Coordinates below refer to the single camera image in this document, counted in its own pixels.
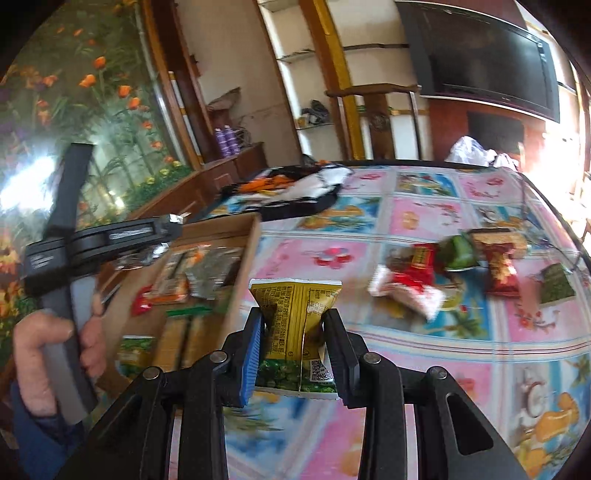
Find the blue sleeve forearm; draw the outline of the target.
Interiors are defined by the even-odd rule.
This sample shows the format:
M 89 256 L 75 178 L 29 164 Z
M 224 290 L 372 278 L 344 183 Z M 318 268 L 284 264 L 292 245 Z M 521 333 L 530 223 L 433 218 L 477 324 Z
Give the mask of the blue sleeve forearm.
M 11 386 L 19 464 L 30 479 L 54 479 L 86 438 L 84 422 L 69 424 L 52 396 L 29 402 L 17 381 Z

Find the person's left hand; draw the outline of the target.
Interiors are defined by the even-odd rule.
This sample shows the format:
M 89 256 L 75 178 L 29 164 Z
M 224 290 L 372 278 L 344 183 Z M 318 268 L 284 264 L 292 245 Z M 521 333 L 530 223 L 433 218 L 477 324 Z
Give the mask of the person's left hand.
M 102 327 L 103 306 L 98 293 L 93 296 L 93 314 L 80 331 L 80 363 L 87 375 L 100 377 L 106 368 L 106 344 Z M 50 386 L 43 347 L 70 339 L 74 324 L 46 310 L 35 311 L 14 328 L 13 358 L 20 396 L 35 417 L 57 414 L 57 402 Z

